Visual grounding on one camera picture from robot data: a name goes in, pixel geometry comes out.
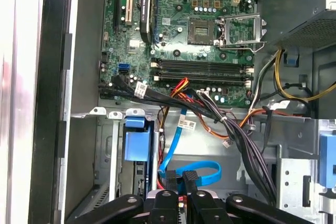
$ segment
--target white sticker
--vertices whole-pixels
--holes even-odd
[[[146,89],[147,89],[147,85],[138,81],[137,85],[135,87],[134,96],[143,99],[143,97],[145,96],[145,93],[146,93]]]
[[[231,145],[233,145],[233,141],[232,140],[224,140],[223,141],[223,145],[225,146],[225,148],[229,148]]]
[[[162,18],[162,25],[170,26],[170,18]]]
[[[271,106],[271,110],[277,110],[277,109],[286,109],[290,101],[281,101],[279,103],[275,103]]]
[[[194,131],[196,128],[196,122],[189,121],[189,120],[181,120],[181,118],[178,122],[179,123],[177,127],[181,127],[181,128],[192,130],[192,131]]]

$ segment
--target barcode sticker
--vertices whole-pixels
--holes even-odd
[[[178,127],[184,128],[184,129],[188,129],[188,130],[192,130],[194,131],[196,128],[196,123],[193,121],[189,121],[189,120],[180,120],[178,121]]]
[[[147,89],[147,85],[138,81],[135,87],[134,96],[139,97],[140,99],[143,99],[146,93],[146,89]]]
[[[232,140],[224,140],[223,145],[225,146],[225,148],[229,148],[231,145],[233,145],[233,141]]]

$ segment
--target power supply vent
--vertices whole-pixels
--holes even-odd
[[[101,197],[98,199],[97,203],[95,204],[95,206],[93,207],[93,209],[96,209],[98,207],[100,207],[101,205],[105,204],[107,197],[109,196],[109,192],[110,192],[110,187],[107,187],[105,189],[105,191],[102,193]]]
[[[336,19],[317,19],[281,40],[281,46],[321,48],[336,42]]]

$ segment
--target blue latch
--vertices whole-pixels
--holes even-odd
[[[320,185],[336,186],[336,135],[320,136]]]
[[[145,118],[127,117],[125,126],[131,128],[145,127]],[[126,132],[125,135],[125,160],[143,161],[149,159],[151,143],[151,126],[144,132]]]

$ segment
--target sata port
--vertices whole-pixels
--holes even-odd
[[[128,63],[119,63],[118,72],[119,73],[128,73],[130,71],[131,65]]]

